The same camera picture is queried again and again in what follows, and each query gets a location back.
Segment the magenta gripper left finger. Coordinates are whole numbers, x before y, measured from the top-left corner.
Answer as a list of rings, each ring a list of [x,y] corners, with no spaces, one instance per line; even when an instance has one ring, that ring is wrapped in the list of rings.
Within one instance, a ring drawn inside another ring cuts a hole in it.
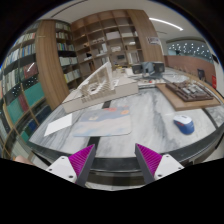
[[[47,171],[78,186],[85,187],[95,155],[96,148],[92,144],[69,157],[59,157],[47,168]]]

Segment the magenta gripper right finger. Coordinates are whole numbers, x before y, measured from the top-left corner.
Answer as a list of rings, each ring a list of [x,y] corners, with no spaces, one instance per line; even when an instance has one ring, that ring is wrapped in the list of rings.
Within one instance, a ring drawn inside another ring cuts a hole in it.
[[[183,169],[170,154],[160,155],[140,144],[135,144],[135,154],[146,184]]]

